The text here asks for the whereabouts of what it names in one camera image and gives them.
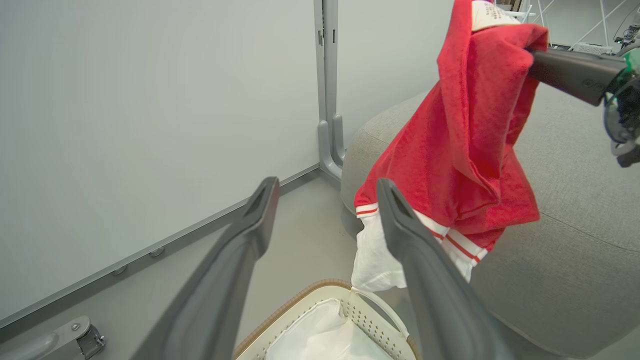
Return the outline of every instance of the white wall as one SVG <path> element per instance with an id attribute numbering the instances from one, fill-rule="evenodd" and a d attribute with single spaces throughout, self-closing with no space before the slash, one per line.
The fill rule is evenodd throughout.
<path id="1" fill-rule="evenodd" d="M 339 2 L 337 112 L 346 146 L 381 111 L 431 89 L 453 0 Z"/>
<path id="2" fill-rule="evenodd" d="M 318 162 L 313 1 L 0 2 L 0 327 Z"/>
<path id="3" fill-rule="evenodd" d="M 541 0 L 542 7 L 549 4 L 550 0 Z M 621 0 L 605 0 L 605 14 L 618 6 Z M 532 12 L 538 13 L 536 0 L 531 0 Z M 613 44 L 616 29 L 623 22 L 623 19 L 640 5 L 638 0 L 627 0 L 627 2 L 607 18 L 607 31 L 609 33 L 609 43 Z M 628 28 L 634 19 L 632 13 L 622 24 L 618 31 L 618 36 Z M 545 13 L 545 25 L 550 29 L 551 41 L 564 44 L 574 44 L 580 37 L 589 31 L 598 21 L 602 20 L 599 0 L 556 0 L 556 2 Z M 584 42 L 591 44 L 605 45 L 604 29 L 602 25 L 596 28 Z"/>

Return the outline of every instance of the beige plastic basket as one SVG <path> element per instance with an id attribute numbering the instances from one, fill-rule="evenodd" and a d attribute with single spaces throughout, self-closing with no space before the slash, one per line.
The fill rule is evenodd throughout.
<path id="1" fill-rule="evenodd" d="M 363 298 L 382 309 L 394 324 L 386 321 Z M 420 359 L 415 340 L 409 335 L 400 317 L 386 302 L 373 293 L 356 290 L 348 282 L 337 279 L 316 282 L 289 300 L 238 345 L 234 352 L 234 359 L 263 360 L 267 349 L 280 333 L 313 305 L 326 299 L 339 299 L 344 315 L 348 316 L 392 359 Z"/>

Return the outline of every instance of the clothing label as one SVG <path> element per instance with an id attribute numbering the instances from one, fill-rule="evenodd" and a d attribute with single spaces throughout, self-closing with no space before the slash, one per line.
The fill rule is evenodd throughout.
<path id="1" fill-rule="evenodd" d="M 520 22 L 507 15 L 503 9 L 485 0 L 471 2 L 471 31 L 478 31 L 493 26 L 515 25 Z"/>

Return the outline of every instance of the black wire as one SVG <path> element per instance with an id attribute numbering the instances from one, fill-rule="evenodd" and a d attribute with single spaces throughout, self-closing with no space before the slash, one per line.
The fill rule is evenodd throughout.
<path id="1" fill-rule="evenodd" d="M 615 33 L 615 34 L 613 34 L 613 39 L 614 39 L 614 40 L 616 39 L 616 35 L 617 35 L 617 34 L 618 34 L 618 32 L 620 31 L 620 28 L 622 28 L 622 24 L 624 24 L 624 23 L 625 23 L 625 21 L 627 21 L 627 18 L 629 17 L 629 15 L 631 15 L 631 13 L 633 13 L 634 11 L 636 11 L 639 7 L 640 7 L 640 3 L 638 3 L 638 5 L 635 5 L 635 6 L 634 6 L 634 9 L 633 9 L 633 10 L 631 10 L 631 11 L 627 14 L 627 16 L 625 16 L 625 19 L 624 19 L 624 20 L 622 20 L 622 22 L 620 23 L 620 26 L 618 26 L 618 29 L 616 30 L 616 33 Z"/>

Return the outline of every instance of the white cloth in basket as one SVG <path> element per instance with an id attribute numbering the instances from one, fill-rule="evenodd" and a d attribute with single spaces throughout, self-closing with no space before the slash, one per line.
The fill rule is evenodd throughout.
<path id="1" fill-rule="evenodd" d="M 277 337 L 265 360 L 391 360 L 340 309 L 338 299 L 318 302 Z"/>

